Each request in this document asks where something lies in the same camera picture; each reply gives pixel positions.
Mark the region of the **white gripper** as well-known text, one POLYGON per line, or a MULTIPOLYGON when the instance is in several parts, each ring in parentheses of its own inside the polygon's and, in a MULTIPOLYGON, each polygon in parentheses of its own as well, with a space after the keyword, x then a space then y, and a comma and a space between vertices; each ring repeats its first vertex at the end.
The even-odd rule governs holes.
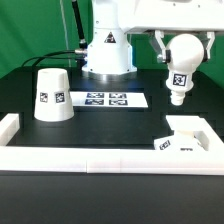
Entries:
POLYGON ((119 0, 118 21, 126 33, 155 30, 149 43, 157 62, 163 64, 171 61, 163 31, 206 31, 201 42, 203 61, 207 62, 215 41, 214 32, 224 32, 224 0, 119 0))

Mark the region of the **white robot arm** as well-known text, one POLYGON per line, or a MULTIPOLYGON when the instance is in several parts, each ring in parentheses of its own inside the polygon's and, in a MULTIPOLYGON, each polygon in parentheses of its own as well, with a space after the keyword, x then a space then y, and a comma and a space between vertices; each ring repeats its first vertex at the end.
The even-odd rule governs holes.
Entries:
POLYGON ((91 0, 93 39, 87 48, 85 73, 119 77, 137 70, 129 34, 148 34, 157 60, 170 63, 174 53, 167 34, 196 35, 202 58, 210 59, 217 34, 224 34, 224 0, 91 0))

